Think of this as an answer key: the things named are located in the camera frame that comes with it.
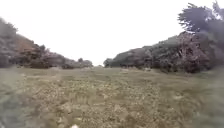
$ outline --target dense vegetation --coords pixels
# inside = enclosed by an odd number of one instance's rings
[[[92,62],[74,61],[60,54],[52,53],[45,46],[18,35],[17,29],[0,19],[0,67],[18,65],[29,68],[61,67],[63,69],[91,67]]]
[[[223,63],[224,9],[189,3],[178,15],[186,30],[153,46],[132,49],[104,62],[105,67],[159,68],[163,71],[199,72]]]

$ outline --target grass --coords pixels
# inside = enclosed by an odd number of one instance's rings
[[[190,75],[104,68],[1,69],[0,126],[221,127],[222,90],[213,85],[222,85],[222,80],[216,76],[215,71]],[[220,118],[212,121],[215,114]]]

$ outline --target ground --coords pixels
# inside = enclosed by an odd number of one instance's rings
[[[223,128],[221,71],[0,69],[0,128]]]

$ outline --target dry grass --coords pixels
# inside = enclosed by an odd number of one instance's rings
[[[212,110],[208,103],[213,99],[208,97],[214,93],[213,72],[104,68],[0,72],[0,106],[6,105],[0,107],[0,120],[11,127],[193,128],[199,115],[206,115],[204,110]]]

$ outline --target hillside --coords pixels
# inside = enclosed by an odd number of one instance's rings
[[[12,66],[73,69],[92,67],[92,62],[82,58],[75,61],[51,52],[44,45],[39,46],[17,34],[17,29],[11,23],[0,19],[0,68]]]
[[[221,128],[222,71],[167,75],[118,68],[1,69],[0,124],[5,128],[73,124],[80,128],[198,128],[198,124]]]

